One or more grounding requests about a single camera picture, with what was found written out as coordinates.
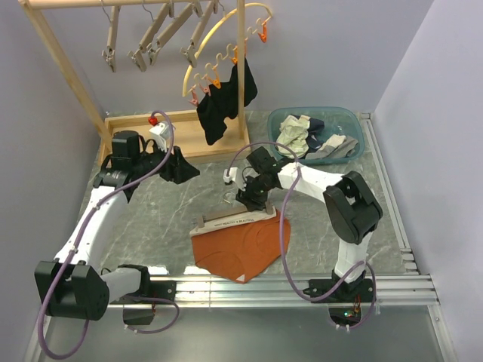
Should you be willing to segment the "orange and cream underwear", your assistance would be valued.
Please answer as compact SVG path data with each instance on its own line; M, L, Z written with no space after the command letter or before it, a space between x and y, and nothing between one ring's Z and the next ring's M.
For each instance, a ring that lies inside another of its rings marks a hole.
M246 284L288 251L291 224L276 217L191 236L195 265L213 275Z

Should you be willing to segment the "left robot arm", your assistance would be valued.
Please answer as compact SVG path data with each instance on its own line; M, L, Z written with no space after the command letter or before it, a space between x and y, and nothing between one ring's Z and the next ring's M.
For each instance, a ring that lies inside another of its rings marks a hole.
M94 177L88 206L74 232L53 260L35 269L42 311L51 317L98 321L109 303L124 296L135 303L147 301L152 295L148 268L124 264L101 275L101 254L143 180L158 175L181 184L199 174L174 145L166 123L151 127L149 139L133 130L116 133L112 153Z

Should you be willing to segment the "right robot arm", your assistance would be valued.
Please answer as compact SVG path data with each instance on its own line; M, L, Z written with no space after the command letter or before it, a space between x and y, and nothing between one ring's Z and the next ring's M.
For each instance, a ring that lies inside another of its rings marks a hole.
M285 276L293 291L306 301L317 303L335 295L347 302L359 292L367 263L368 244L383 217L383 210L364 177L355 171L328 173L308 167L297 157L275 160L259 143L247 156L256 177L244 176L242 170L229 166L223 172L225 184L238 187L237 199L249 211L260 210L272 189L284 189L291 195L300 192L326 206L332 229L339 238L337 262L332 271L333 284L320 296L307 296L294 283L289 269Z

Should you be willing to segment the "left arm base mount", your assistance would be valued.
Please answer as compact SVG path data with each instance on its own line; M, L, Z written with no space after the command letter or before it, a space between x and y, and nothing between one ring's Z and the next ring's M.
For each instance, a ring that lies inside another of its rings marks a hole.
M122 320L129 327L147 327L155 319L157 305L168 305L167 301L173 302L177 291L177 282L154 281L149 284L147 293L132 293L121 299L123 305L128 304L147 304L148 308L124 307L122 310Z

